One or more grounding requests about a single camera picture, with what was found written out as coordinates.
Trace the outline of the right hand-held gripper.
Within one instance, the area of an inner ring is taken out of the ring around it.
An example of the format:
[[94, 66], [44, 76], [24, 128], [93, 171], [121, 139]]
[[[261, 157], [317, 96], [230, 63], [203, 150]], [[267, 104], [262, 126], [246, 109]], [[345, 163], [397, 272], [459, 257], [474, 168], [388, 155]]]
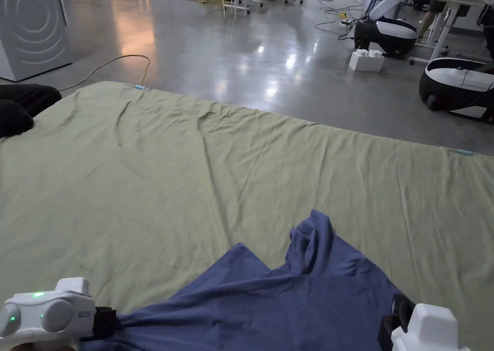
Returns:
[[395, 294], [391, 313], [382, 317], [377, 336], [383, 351], [469, 351], [459, 340], [458, 321], [448, 308], [414, 304]]

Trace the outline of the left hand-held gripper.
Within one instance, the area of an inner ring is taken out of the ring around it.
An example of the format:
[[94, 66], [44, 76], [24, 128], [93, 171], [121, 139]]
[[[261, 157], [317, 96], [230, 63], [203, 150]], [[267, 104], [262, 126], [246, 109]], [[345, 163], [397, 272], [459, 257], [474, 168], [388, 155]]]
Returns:
[[83, 277], [63, 278], [54, 290], [14, 294], [0, 311], [0, 344], [78, 347], [102, 340], [118, 327], [116, 310], [99, 307]]

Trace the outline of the person's left hand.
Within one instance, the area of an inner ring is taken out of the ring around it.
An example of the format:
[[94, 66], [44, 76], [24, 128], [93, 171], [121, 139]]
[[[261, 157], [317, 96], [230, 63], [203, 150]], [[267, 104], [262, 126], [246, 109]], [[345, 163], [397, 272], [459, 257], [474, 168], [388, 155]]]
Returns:
[[11, 348], [11, 351], [78, 351], [78, 349], [69, 345], [48, 342], [46, 344], [45, 343], [20, 344]]

